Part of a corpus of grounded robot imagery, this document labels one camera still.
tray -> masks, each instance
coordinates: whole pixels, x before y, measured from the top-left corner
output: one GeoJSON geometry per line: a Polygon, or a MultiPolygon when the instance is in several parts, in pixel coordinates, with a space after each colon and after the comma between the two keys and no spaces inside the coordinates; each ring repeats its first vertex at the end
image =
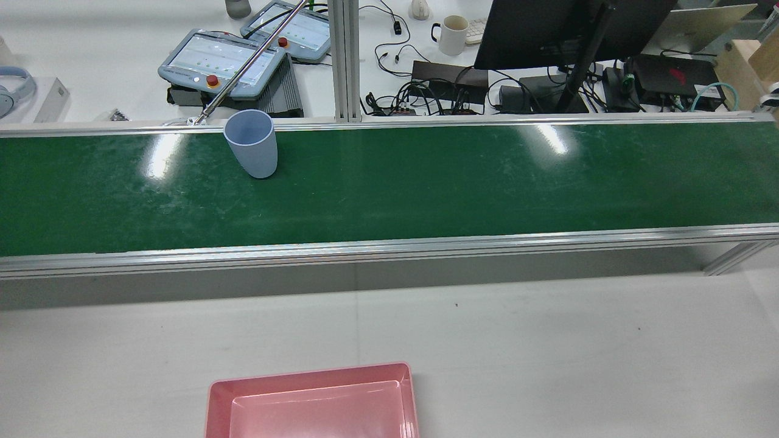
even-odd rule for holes
{"type": "Polygon", "coordinates": [[[408,364],[220,380],[206,438],[418,438],[408,364]]]}

gray bottle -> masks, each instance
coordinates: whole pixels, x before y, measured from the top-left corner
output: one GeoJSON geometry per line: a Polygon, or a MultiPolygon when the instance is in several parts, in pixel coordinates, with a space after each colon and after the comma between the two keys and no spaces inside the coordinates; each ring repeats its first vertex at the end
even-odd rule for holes
{"type": "Polygon", "coordinates": [[[252,13],[249,0],[224,0],[224,4],[227,6],[227,14],[232,19],[244,18],[252,13]]]}

green cable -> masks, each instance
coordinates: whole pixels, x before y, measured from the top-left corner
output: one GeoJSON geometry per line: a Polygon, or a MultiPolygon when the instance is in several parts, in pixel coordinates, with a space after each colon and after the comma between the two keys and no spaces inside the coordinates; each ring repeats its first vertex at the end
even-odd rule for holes
{"type": "Polygon", "coordinates": [[[698,105],[698,100],[703,96],[703,93],[706,93],[711,87],[716,86],[722,86],[727,87],[730,89],[730,91],[733,92],[733,109],[731,111],[738,111],[738,91],[733,88],[733,86],[729,83],[724,82],[715,82],[711,85],[707,85],[705,88],[703,88],[697,96],[695,96],[695,100],[693,101],[693,104],[689,107],[689,112],[695,112],[695,106],[698,105]]]}

headphones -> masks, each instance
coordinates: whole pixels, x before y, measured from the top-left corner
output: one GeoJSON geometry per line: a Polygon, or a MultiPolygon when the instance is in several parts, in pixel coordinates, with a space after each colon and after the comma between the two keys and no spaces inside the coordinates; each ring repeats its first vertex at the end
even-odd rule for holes
{"type": "Polygon", "coordinates": [[[35,81],[25,69],[19,67],[0,67],[0,76],[18,76],[24,79],[21,87],[14,91],[0,85],[0,118],[11,112],[16,102],[35,93],[35,81]]]}

mug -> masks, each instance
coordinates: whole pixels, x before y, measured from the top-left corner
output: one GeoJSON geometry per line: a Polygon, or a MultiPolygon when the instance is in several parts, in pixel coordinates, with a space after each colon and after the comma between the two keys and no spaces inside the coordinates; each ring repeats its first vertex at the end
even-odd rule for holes
{"type": "Polygon", "coordinates": [[[276,171],[278,147],[273,119],[256,109],[239,111],[224,125],[224,138],[246,173],[268,178],[276,171]]]}
{"type": "Polygon", "coordinates": [[[444,55],[457,56],[465,50],[465,33],[468,31],[468,20],[462,16],[448,16],[441,23],[430,28],[430,38],[439,44],[439,50],[444,55]],[[441,36],[436,38],[433,30],[441,28],[441,36]]]}

